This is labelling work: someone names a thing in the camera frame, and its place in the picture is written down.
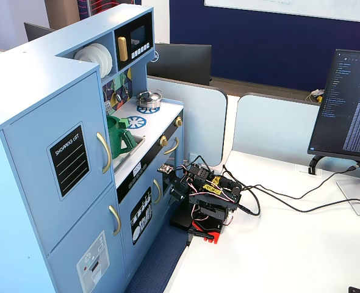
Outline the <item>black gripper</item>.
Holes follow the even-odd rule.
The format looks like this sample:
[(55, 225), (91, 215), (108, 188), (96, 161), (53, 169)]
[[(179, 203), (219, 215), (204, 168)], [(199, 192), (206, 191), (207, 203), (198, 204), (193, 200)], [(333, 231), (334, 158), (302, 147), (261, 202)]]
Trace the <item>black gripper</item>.
[(186, 169), (184, 165), (175, 168), (172, 165), (162, 164), (157, 171), (168, 176), (175, 176), (178, 171), (182, 174), (180, 178), (173, 178), (171, 180), (172, 187), (170, 189), (169, 204), (182, 201), (190, 191), (196, 191), (194, 180), (199, 172), (198, 165), (191, 165), (189, 169)]

